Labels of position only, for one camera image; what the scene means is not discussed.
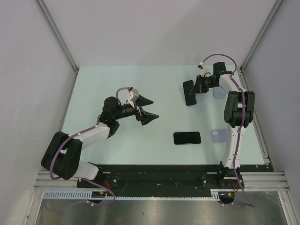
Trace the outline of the phone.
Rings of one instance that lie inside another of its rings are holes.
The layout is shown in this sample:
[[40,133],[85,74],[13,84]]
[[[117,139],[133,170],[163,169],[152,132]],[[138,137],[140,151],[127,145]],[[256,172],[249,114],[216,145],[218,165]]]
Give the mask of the phone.
[[190,94],[190,91],[194,87],[193,80],[188,80],[183,83],[183,91],[186,106],[196,105],[196,97],[195,95]]
[[199,132],[175,132],[173,140],[175,145],[200,144],[202,142]]

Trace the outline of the light blue phone case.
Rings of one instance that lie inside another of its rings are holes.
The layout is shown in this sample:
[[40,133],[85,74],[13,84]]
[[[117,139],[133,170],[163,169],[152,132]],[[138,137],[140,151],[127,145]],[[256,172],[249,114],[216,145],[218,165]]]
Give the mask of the light blue phone case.
[[219,99],[224,99],[224,98],[226,98],[226,92],[220,86],[219,87],[214,87],[213,88],[213,97],[214,98],[219,98]]

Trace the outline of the lilac phone case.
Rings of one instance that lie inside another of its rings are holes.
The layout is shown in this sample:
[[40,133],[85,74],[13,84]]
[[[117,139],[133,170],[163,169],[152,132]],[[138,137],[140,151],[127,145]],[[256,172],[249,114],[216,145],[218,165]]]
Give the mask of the lilac phone case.
[[214,143],[226,143],[227,141],[227,129],[215,129],[211,130],[211,138]]

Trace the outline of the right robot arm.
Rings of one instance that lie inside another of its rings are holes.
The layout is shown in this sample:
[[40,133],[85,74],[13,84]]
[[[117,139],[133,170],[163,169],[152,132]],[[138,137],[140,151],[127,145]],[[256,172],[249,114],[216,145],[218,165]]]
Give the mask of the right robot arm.
[[228,71],[225,63],[213,64],[211,74],[203,62],[198,66],[202,71],[189,94],[207,93],[210,88],[221,87],[227,94],[224,109],[224,121],[227,124],[225,153],[220,163],[220,172],[216,182],[221,188],[227,188],[233,180],[240,181],[240,151],[246,128],[254,117],[255,93],[241,87]]

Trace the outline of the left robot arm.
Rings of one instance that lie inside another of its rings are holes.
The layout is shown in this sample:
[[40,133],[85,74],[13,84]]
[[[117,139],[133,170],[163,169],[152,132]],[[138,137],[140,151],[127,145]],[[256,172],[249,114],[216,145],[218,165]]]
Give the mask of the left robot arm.
[[41,161],[41,166],[49,171],[52,180],[80,178],[87,180],[95,188],[103,184],[104,178],[99,173],[99,167],[80,160],[82,150],[113,136],[120,126],[119,119],[135,116],[142,125],[147,125],[159,118],[158,115],[143,110],[144,106],[154,103],[152,100],[139,94],[130,94],[130,97],[123,105],[116,97],[106,98],[102,113],[90,128],[73,135],[62,131],[54,134]]

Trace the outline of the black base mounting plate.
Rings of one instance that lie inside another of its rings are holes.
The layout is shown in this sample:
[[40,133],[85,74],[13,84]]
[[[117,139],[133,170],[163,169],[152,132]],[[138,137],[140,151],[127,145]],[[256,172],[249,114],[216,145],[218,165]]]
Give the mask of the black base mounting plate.
[[78,188],[104,185],[117,197],[190,198],[210,196],[212,189],[244,187],[240,181],[219,179],[220,165],[99,165],[92,183],[79,181]]

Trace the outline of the aluminium front rail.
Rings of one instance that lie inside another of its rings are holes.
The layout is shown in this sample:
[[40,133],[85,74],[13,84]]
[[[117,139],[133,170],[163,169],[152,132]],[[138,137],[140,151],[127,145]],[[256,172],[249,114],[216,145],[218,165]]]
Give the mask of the aluminium front rail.
[[[289,191],[283,172],[241,172],[245,191]],[[39,172],[34,189],[71,190],[76,188],[77,178],[52,180],[49,172]]]

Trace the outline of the left aluminium frame post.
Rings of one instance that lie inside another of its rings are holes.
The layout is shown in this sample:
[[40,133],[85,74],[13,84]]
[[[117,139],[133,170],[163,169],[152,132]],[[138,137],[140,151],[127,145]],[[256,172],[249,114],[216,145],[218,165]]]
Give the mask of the left aluminium frame post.
[[51,33],[53,34],[58,46],[60,47],[63,55],[65,56],[66,60],[68,61],[69,65],[71,66],[72,70],[75,72],[75,74],[78,74],[79,67],[76,65],[74,58],[71,55],[71,52],[61,35],[61,32],[59,31],[56,22],[54,21],[50,10],[48,9],[47,5],[43,0],[35,0],[35,3],[40,10],[42,16],[44,17]]

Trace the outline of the aluminium frame post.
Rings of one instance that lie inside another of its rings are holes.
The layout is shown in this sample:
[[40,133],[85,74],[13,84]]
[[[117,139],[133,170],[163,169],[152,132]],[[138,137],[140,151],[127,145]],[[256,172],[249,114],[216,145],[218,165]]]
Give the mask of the aluminium frame post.
[[75,72],[75,74],[78,74],[79,67],[76,65],[74,58],[71,55],[71,52],[61,35],[61,32],[59,31],[56,22],[54,21],[50,10],[48,9],[47,5],[43,0],[35,0],[35,3],[40,10],[42,16],[44,17],[51,33],[53,34],[58,46],[60,47],[63,55],[65,56],[66,60],[68,61],[69,65],[71,66],[72,70]]
[[262,42],[263,38],[265,37],[267,31],[269,30],[269,28],[271,27],[275,17],[277,16],[278,12],[280,11],[281,7],[283,6],[283,4],[285,3],[285,0],[276,0],[270,10],[270,12],[268,13],[262,27],[260,28],[253,44],[251,45],[245,59],[243,60],[241,66],[240,66],[240,70],[244,71],[248,65],[248,63],[250,62],[250,60],[252,59],[252,57],[254,56],[256,50],[258,49],[260,43]]

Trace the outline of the right aluminium frame post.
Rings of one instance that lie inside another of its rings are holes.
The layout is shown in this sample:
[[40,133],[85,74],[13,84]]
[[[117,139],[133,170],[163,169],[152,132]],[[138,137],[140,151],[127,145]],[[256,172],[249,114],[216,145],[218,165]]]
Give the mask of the right aluminium frame post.
[[241,66],[240,66],[240,70],[244,71],[248,65],[248,63],[250,62],[250,60],[252,59],[252,57],[254,56],[256,50],[258,49],[260,43],[262,42],[263,38],[265,37],[267,31],[269,30],[269,28],[271,27],[275,17],[277,16],[278,12],[280,11],[281,7],[283,6],[283,4],[285,3],[285,0],[276,0],[270,10],[270,12],[268,13],[262,27],[260,28],[253,44],[251,45],[245,59],[243,60]]

